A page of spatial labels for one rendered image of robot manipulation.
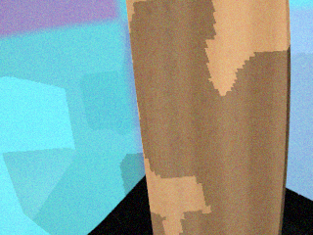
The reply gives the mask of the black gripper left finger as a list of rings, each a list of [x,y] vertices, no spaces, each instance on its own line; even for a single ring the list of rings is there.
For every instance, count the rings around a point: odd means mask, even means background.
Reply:
[[[86,235],[154,235],[146,176]]]

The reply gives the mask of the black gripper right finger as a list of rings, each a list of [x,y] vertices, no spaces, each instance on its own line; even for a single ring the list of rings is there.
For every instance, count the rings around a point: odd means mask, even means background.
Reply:
[[[282,235],[313,235],[313,200],[286,188]]]

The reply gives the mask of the tan wooden board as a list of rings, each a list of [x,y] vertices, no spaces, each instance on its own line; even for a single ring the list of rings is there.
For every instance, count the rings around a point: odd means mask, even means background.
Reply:
[[[125,0],[154,235],[282,235],[290,0]]]

